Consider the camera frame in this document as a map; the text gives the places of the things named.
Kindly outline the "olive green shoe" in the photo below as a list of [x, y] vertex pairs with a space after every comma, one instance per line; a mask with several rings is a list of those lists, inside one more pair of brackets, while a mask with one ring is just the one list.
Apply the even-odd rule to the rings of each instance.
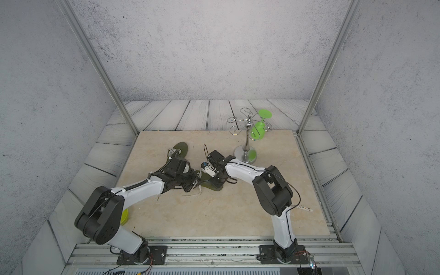
[[204, 187], [213, 191], [221, 191], [223, 189], [223, 183], [199, 170], [188, 172], [187, 177], [185, 177], [184, 182], [182, 183], [182, 189], [184, 192], [189, 193], [193, 189], [199, 187]]
[[173, 148], [169, 148], [167, 152], [167, 161], [169, 162], [174, 157], [184, 158], [187, 155], [189, 147], [186, 142], [179, 142]]

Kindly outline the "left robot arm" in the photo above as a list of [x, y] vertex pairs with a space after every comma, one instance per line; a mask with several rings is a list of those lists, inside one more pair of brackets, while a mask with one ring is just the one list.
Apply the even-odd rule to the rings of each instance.
[[123, 212], [147, 198], [170, 190], [189, 192], [198, 185], [198, 172], [181, 157], [172, 157], [146, 179], [124, 187], [97, 187], [76, 217], [74, 225], [99, 245], [118, 248], [134, 264], [151, 262], [148, 241], [121, 225]]

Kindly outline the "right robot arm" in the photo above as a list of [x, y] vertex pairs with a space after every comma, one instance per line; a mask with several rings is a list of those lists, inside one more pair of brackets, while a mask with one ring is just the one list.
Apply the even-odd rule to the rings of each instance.
[[262, 263], [278, 261], [282, 264], [306, 264], [311, 258], [303, 245], [297, 243], [292, 229], [291, 211], [293, 193], [289, 183], [277, 167], [256, 167], [230, 155], [224, 157], [218, 151], [207, 152], [201, 169], [210, 176], [213, 184], [222, 186], [229, 179], [241, 180], [252, 185], [261, 207], [271, 216], [274, 237], [272, 251], [257, 257]]

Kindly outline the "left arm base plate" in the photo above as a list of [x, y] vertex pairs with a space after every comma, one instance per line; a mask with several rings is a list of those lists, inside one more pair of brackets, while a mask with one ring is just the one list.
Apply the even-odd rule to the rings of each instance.
[[167, 256], [167, 246], [141, 246], [135, 254], [123, 250], [119, 252], [118, 265], [164, 265]]

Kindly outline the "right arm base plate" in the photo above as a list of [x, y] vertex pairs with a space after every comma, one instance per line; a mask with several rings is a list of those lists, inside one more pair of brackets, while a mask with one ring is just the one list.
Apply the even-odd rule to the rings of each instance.
[[303, 245], [291, 245], [283, 249], [276, 245], [260, 245], [256, 259], [262, 264], [308, 264], [309, 257]]

